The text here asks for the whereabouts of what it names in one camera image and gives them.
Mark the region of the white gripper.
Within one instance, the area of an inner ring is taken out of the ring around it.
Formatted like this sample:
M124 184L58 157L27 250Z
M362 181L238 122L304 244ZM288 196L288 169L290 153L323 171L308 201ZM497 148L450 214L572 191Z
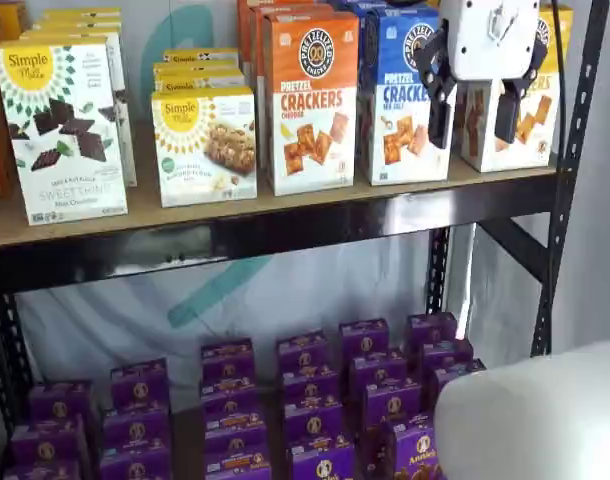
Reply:
M447 0L442 24L415 51L420 80L430 98L429 141L448 147L453 123L449 98L458 81L500 79L495 136L514 142L518 110L546 57L538 30L540 3L526 0Z

